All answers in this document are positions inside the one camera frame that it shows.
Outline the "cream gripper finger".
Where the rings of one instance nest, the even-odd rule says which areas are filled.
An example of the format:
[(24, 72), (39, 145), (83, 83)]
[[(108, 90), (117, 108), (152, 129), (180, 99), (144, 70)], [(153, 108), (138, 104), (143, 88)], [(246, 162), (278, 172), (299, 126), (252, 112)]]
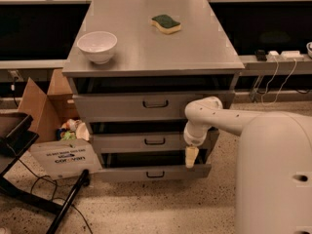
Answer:
[(199, 149), (196, 146), (187, 146), (185, 148), (185, 166), (187, 169), (194, 167), (198, 153)]

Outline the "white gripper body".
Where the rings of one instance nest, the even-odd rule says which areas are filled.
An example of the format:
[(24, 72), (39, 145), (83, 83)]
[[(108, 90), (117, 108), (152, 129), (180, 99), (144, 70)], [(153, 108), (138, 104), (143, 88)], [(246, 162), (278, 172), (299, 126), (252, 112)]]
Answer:
[(183, 136), (188, 145), (200, 146), (204, 143), (209, 126), (194, 124), (188, 121), (185, 125)]

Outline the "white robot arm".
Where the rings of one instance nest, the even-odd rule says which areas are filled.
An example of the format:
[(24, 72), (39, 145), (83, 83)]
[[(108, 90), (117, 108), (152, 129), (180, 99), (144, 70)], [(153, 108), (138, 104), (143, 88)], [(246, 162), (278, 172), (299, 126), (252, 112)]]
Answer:
[(208, 129), (238, 136), (236, 234), (312, 234), (312, 117), (224, 109), (217, 97), (185, 107), (186, 148)]

